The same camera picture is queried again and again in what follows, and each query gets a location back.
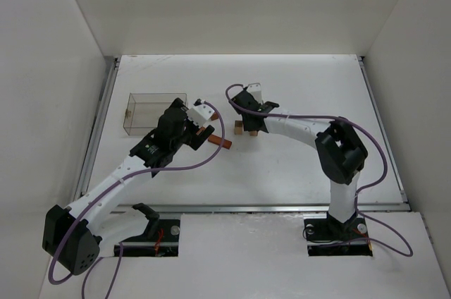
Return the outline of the clear plastic box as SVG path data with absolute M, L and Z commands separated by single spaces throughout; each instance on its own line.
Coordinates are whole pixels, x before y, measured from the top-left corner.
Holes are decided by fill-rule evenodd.
M 157 127 L 159 117 L 176 99 L 187 102 L 186 93 L 130 93 L 123 128 L 129 136 L 144 136 Z

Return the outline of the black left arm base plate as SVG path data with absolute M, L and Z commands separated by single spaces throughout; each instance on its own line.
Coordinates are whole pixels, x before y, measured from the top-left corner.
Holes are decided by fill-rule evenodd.
M 180 217 L 159 219 L 153 228 L 122 242 L 124 257 L 177 257 Z

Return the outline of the light wood rectangular block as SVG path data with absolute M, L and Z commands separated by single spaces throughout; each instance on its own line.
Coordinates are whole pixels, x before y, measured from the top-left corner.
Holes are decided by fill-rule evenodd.
M 233 132 L 235 135 L 242 135 L 244 131 L 244 126 L 242 121 L 235 121 Z

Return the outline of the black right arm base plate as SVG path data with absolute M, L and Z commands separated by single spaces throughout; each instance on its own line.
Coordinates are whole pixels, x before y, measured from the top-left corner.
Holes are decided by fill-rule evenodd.
M 333 223 L 329 218 L 307 218 L 302 232 L 310 257 L 372 257 L 365 219 L 355 218 L 350 223 Z

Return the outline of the red-brown wooden cylinder block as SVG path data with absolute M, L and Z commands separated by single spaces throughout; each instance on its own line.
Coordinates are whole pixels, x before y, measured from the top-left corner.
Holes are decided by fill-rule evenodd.
M 206 130 L 205 127 L 201 127 L 201 128 L 197 131 L 197 135 L 201 135 L 205 130 Z

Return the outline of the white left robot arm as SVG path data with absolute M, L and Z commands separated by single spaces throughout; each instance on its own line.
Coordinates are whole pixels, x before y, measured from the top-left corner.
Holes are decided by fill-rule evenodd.
M 100 184 L 66 207 L 55 205 L 47 212 L 42 247 L 52 257 L 50 283 L 58 284 L 52 274 L 57 264 L 77 276 L 98 258 L 113 256 L 124 240 L 156 232 L 159 214 L 147 205 L 135 204 L 118 216 L 111 213 L 134 188 L 161 171 L 173 171 L 170 164 L 182 146 L 198 150 L 212 135 L 214 127 L 208 121 L 217 113 L 207 101 L 199 99 L 187 108 L 175 99 L 157 126 Z

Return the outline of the red-brown long rectangular block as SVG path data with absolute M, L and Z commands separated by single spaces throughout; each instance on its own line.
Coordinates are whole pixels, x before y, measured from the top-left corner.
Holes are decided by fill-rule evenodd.
M 232 147 L 231 141 L 223 139 L 222 137 L 216 135 L 210 135 L 208 138 L 208 142 L 215 144 L 217 146 L 221 146 L 222 148 L 225 148 L 227 150 L 229 150 Z

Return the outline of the aluminium table edge rail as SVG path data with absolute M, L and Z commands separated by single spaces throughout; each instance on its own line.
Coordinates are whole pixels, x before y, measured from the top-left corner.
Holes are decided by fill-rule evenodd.
M 105 77 L 100 90 L 97 109 L 94 115 L 94 120 L 89 135 L 89 142 L 83 158 L 80 175 L 76 186 L 73 189 L 72 195 L 70 196 L 71 201 L 79 199 L 89 188 L 94 163 L 99 149 L 99 143 L 104 129 L 106 115 L 109 110 L 109 104 L 111 102 L 122 56 L 105 56 L 104 58 L 106 62 Z

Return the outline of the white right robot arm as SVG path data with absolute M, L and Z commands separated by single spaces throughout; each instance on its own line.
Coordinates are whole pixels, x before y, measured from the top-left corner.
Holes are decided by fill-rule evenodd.
M 363 238 L 364 220 L 354 205 L 357 181 L 368 151 L 345 120 L 300 117 L 275 102 L 265 102 L 259 88 L 244 87 L 228 97 L 241 115 L 243 130 L 282 136 L 303 144 L 316 155 L 316 165 L 329 182 L 329 206 L 324 218 L 304 220 L 304 237 L 312 243 L 338 243 Z

